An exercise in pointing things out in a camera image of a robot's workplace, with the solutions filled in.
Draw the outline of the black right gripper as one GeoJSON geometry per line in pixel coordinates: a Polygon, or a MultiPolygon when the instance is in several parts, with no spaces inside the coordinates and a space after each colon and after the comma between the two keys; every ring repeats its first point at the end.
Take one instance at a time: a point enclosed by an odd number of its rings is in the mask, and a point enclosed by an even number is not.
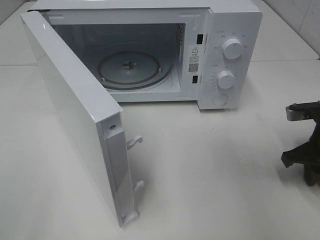
{"type": "Polygon", "coordinates": [[[308,146],[298,146],[283,152],[281,160],[286,168],[293,164],[302,164],[306,184],[314,186],[320,178],[320,121],[316,122],[308,146]]]}

